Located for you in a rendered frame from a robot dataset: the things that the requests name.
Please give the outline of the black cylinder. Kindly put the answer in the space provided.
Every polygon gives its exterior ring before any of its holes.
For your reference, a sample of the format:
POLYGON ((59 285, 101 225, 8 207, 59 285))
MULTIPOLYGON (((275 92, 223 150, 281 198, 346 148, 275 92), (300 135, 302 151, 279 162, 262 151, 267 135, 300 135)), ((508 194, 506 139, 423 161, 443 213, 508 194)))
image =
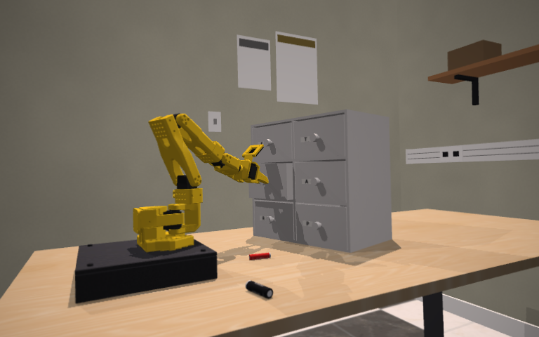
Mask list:
POLYGON ((273 290, 267 286, 259 284, 257 282, 248 280, 245 285, 246 289, 256 293, 264 298, 270 299, 273 296, 273 290))

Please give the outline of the red battery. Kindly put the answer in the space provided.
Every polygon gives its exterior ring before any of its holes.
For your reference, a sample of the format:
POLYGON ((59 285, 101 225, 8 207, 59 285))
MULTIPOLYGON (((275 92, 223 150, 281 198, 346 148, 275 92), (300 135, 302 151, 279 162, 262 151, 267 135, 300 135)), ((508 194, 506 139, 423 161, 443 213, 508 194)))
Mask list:
POLYGON ((258 253, 249 255, 249 260, 271 258, 271 253, 258 253))

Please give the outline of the grey chest of drawers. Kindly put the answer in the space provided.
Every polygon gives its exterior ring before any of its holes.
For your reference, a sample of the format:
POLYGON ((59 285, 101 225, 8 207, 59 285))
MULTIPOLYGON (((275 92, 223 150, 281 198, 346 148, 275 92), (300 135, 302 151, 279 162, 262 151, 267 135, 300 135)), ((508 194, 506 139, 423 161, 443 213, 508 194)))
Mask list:
POLYGON ((257 164, 293 163, 293 199, 253 198, 253 236, 277 239, 308 246, 352 253, 392 239, 392 205, 390 178, 390 121, 389 117, 339 110, 305 117, 251 125, 251 145, 254 128, 291 123, 293 159, 254 161, 257 164), (295 159, 294 126, 296 121, 345 115, 345 157, 295 159), (321 160, 344 159, 344 160, 321 160), (295 200, 295 165, 303 162, 345 161, 347 203, 295 200), (258 163, 277 162, 277 163, 258 163), (294 240, 255 234, 255 201, 293 202, 294 240), (296 205, 299 203, 347 206, 348 249, 297 241, 296 205))

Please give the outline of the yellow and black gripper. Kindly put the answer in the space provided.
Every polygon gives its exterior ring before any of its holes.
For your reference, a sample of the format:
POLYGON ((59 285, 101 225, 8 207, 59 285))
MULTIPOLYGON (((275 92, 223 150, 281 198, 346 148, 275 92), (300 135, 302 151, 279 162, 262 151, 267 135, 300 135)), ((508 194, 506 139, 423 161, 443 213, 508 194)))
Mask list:
POLYGON ((250 145, 250 147, 242 154, 244 160, 241 160, 240 171, 235 175, 229 175, 228 177, 233 180, 243 183, 257 183, 259 181, 268 184, 269 181, 266 176, 260 172, 260 167, 256 162, 252 162, 253 157, 256 157, 263 149, 264 145, 250 145))

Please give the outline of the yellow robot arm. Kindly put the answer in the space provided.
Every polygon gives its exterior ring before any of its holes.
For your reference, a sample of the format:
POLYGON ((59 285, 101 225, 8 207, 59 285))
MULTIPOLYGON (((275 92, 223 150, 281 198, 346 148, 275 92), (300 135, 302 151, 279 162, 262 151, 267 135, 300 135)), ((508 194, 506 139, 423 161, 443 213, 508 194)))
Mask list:
POLYGON ((225 153, 225 149, 208 138, 186 114, 157 117, 148 123, 173 184, 177 186, 173 191, 176 204, 169 204, 169 211, 167 206, 139 208, 141 233, 137 236, 137 244, 146 252, 174 251, 194 245, 194 236, 185 233, 195 232, 201 225, 203 193, 202 188, 197 188, 201 176, 188 148, 203 163, 209 163, 215 171, 226 176, 240 171, 241 160, 225 153), (184 213, 180 210, 185 211, 185 223, 184 213))

